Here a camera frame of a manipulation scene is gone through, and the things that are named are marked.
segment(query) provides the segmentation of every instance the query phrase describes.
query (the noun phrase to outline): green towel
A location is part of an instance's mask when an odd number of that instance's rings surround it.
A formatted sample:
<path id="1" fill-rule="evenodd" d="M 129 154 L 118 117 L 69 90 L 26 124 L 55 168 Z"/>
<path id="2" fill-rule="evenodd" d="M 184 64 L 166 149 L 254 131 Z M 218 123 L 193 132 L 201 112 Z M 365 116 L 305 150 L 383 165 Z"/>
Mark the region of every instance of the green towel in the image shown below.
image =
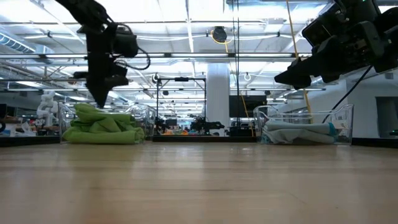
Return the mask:
<path id="1" fill-rule="evenodd" d="M 75 105 L 78 119 L 71 122 L 63 137 L 72 143 L 134 144 L 144 140 L 130 114 L 105 113 L 89 104 Z"/>

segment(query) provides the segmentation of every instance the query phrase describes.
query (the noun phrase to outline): white robot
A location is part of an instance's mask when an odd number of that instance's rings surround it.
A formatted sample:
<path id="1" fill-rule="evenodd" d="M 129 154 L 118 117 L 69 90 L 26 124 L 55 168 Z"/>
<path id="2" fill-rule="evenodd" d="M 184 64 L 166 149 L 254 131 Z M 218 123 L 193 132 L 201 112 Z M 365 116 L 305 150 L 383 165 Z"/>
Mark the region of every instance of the white robot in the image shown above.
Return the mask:
<path id="1" fill-rule="evenodd" d="M 37 108 L 37 117 L 35 121 L 36 126 L 52 126 L 53 120 L 57 118 L 53 115 L 58 113 L 58 103 L 54 101 L 55 92 L 54 91 L 44 91 L 41 96 L 42 101 Z"/>

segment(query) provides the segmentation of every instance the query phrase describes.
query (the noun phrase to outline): wooden table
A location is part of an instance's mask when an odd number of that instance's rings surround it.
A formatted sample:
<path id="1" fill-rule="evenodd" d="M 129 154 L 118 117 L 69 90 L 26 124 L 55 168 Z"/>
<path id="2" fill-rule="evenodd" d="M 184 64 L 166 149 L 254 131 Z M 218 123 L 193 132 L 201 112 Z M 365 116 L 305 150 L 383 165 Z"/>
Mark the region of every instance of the wooden table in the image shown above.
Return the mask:
<path id="1" fill-rule="evenodd" d="M 3 148 L 0 220 L 397 223 L 398 151 L 149 142 Z"/>

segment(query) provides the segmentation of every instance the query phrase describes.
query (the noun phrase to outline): white pillar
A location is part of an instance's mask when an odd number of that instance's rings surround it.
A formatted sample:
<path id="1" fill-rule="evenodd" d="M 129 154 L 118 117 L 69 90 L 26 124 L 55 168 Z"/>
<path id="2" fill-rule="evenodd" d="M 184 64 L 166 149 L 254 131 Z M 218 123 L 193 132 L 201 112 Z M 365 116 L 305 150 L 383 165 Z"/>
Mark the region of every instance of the white pillar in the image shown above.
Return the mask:
<path id="1" fill-rule="evenodd" d="M 206 115 L 210 122 L 219 121 L 229 126 L 229 69 L 227 63 L 207 65 L 207 103 Z M 224 136 L 223 130 L 211 130 Z"/>

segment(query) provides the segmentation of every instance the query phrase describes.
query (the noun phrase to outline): folded cloth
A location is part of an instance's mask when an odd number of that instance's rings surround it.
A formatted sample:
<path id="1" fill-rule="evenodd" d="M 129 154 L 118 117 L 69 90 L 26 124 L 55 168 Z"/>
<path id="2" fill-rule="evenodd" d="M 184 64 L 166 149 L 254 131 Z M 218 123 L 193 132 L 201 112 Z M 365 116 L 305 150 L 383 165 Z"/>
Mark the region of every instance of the folded cloth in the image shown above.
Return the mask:
<path id="1" fill-rule="evenodd" d="M 336 129 L 331 123 L 325 124 L 292 124 L 283 121 L 267 121 L 266 127 L 268 131 L 279 129 L 305 129 L 314 133 L 336 135 Z"/>
<path id="2" fill-rule="evenodd" d="M 78 119 L 71 122 L 63 137 L 72 143 L 134 144 L 145 138 L 127 113 L 104 113 L 88 104 L 75 105 Z"/>
<path id="3" fill-rule="evenodd" d="M 276 131 L 269 131 L 264 127 L 262 131 L 272 143 L 292 144 L 293 141 L 297 139 L 306 139 L 311 142 L 324 144 L 333 144 L 335 142 L 333 136 L 316 133 L 306 129 L 279 129 Z"/>

